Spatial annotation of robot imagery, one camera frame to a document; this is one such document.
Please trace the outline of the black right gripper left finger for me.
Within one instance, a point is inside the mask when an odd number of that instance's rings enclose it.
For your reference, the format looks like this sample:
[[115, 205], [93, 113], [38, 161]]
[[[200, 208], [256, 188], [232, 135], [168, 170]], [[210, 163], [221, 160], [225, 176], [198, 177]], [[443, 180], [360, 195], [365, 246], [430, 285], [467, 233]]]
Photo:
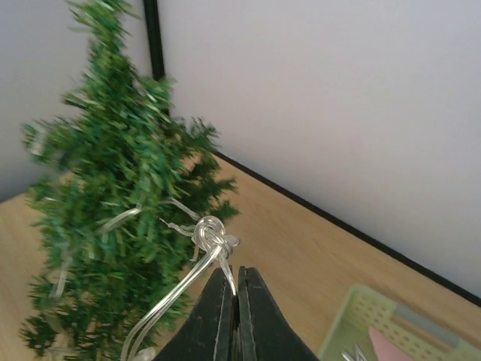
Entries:
[[216, 269], [195, 307], [155, 361], [226, 361], [231, 359], [233, 298], [222, 269]]

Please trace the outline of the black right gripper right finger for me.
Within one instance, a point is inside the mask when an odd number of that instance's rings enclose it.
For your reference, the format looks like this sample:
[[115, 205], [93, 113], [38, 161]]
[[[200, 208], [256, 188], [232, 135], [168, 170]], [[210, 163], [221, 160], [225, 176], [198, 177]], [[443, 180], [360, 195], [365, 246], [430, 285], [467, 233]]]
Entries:
[[237, 285], [239, 360], [318, 359], [289, 325], [257, 268], [240, 267]]

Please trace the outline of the clear led string lights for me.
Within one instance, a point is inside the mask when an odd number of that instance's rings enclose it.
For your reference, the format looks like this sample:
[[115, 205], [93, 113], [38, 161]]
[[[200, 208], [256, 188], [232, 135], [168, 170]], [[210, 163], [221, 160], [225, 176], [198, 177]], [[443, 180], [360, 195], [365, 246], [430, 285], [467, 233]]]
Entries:
[[219, 178], [216, 130], [173, 124], [123, 134], [24, 126], [39, 162], [71, 169], [30, 189], [47, 254], [20, 334], [39, 359], [118, 360], [134, 325], [179, 281], [200, 217], [237, 214]]

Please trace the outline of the light green plastic basket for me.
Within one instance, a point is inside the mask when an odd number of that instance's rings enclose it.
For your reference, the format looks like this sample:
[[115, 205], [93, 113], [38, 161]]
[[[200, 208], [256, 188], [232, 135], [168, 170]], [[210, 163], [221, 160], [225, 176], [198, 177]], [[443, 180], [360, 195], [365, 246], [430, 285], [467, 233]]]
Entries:
[[354, 284], [339, 308], [319, 350], [321, 360], [342, 360], [357, 344], [368, 360], [378, 360], [369, 328], [380, 331], [413, 360], [479, 360], [480, 342], [468, 335], [464, 318], [454, 308], [416, 304], [394, 293], [384, 295], [364, 284]]

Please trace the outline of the small green christmas tree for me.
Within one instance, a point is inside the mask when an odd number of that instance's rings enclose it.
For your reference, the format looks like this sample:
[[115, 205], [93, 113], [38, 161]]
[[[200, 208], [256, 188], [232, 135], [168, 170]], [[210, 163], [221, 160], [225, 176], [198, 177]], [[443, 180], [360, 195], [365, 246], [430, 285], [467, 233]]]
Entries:
[[216, 129], [172, 117], [171, 82], [142, 76], [126, 54], [128, 1], [72, 1], [88, 66], [62, 97], [71, 117], [23, 127], [35, 162], [30, 206], [46, 253], [20, 329], [39, 360], [118, 360], [134, 325], [179, 281], [195, 216], [237, 214], [219, 176]]

